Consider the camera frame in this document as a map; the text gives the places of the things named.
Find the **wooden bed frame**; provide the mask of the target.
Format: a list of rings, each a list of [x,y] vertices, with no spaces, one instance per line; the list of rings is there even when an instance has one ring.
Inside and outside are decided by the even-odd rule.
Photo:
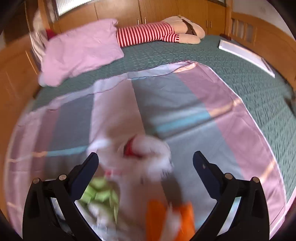
[[[29,21],[36,9],[36,1],[25,1],[7,23],[1,25],[3,30],[18,36],[1,50],[1,154],[6,152],[20,112],[39,89],[39,70],[33,57],[30,36],[20,32],[21,28],[29,29]],[[253,31],[254,44],[244,43],[244,47],[262,56],[293,90],[290,82],[295,78],[295,43],[284,33],[274,38],[265,29],[254,28]]]

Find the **wooden wall cabinets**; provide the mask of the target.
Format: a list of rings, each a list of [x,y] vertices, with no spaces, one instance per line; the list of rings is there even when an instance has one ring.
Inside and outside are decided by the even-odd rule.
[[[114,18],[119,27],[159,22],[183,16],[209,35],[230,34],[232,1],[89,1],[67,13],[57,14],[57,1],[38,1],[43,27],[66,32],[100,19]]]

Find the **purple plaid bed sheet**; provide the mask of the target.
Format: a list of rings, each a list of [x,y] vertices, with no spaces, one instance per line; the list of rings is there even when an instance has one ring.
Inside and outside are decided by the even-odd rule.
[[[194,61],[126,72],[95,81],[32,109],[16,124],[6,159],[6,201],[13,228],[22,231],[30,182],[53,179],[84,161],[95,140],[146,134],[165,141],[174,170],[154,184],[118,182],[119,211],[143,224],[149,199],[191,201],[196,227],[214,206],[194,170],[201,151],[237,178],[257,176],[263,186],[270,232],[289,208],[273,150],[242,98],[211,68]]]

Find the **striped plush doll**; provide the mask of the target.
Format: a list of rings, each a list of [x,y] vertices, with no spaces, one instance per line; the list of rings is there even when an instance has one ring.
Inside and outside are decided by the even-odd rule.
[[[154,41],[199,44],[205,37],[201,26],[183,16],[171,16],[157,23],[119,28],[116,38],[121,48]]]

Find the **green white wrapper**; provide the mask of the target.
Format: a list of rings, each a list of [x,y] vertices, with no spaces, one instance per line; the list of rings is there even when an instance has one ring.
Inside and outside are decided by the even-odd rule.
[[[119,197],[104,177],[92,178],[79,203],[97,225],[117,224]]]

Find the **pink pillow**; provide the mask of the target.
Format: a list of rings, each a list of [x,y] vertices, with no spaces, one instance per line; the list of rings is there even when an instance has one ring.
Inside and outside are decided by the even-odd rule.
[[[39,85],[57,87],[67,78],[123,58],[116,24],[116,19],[98,20],[49,40],[41,61]]]

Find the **orange plastic wrapper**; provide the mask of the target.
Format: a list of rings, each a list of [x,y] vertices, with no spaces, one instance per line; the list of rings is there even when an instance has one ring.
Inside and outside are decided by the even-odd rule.
[[[150,200],[145,214],[145,239],[189,241],[195,234],[194,211],[190,202],[177,207]]]

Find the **white flat panel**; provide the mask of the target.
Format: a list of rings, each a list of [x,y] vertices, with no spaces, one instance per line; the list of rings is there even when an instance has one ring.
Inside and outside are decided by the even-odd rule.
[[[257,66],[258,68],[269,74],[271,77],[275,77],[275,73],[273,72],[269,64],[265,61],[265,59],[255,54],[254,52],[224,40],[220,40],[218,48],[252,63],[253,65]]]

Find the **green bed mat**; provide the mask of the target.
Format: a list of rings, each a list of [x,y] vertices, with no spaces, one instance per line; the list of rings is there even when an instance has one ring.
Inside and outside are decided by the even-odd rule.
[[[43,88],[34,109],[64,94],[85,89],[96,80],[159,65],[193,60],[211,67],[243,100],[269,142],[280,167],[287,197],[295,189],[295,115],[288,101],[293,90],[280,74],[271,77],[255,65],[218,48],[219,36],[197,45],[151,42],[123,49],[124,57],[97,70]]]

